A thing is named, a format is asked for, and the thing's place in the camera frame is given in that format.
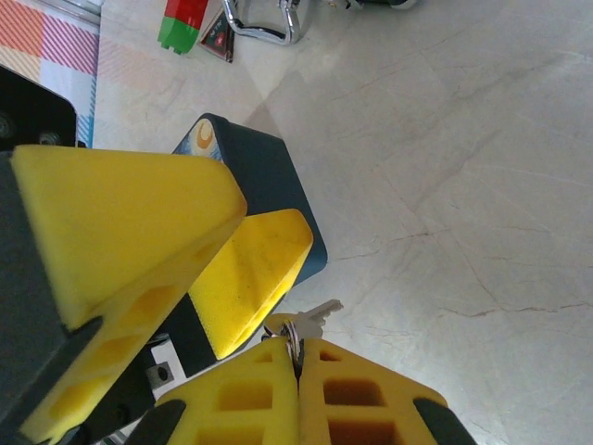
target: marble floor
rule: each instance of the marble floor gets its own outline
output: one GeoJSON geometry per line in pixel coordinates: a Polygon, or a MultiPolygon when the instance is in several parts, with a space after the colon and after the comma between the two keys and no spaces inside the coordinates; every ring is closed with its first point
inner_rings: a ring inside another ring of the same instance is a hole
{"type": "Polygon", "coordinates": [[[95,145],[169,152],[206,111],[281,136],[330,256],[283,312],[341,299],[324,337],[480,444],[591,443],[591,1],[316,2],[300,43],[237,38],[232,65],[161,49],[163,9],[106,1],[95,145]]]}

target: metal keyring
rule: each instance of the metal keyring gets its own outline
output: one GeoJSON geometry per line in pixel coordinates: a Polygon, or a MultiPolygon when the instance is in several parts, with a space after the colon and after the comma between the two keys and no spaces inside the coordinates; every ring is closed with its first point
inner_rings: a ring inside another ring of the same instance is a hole
{"type": "Polygon", "coordinates": [[[297,327],[291,320],[286,320],[282,325],[280,335],[288,338],[288,353],[295,367],[298,367],[300,357],[300,338],[298,338],[297,327]]]}

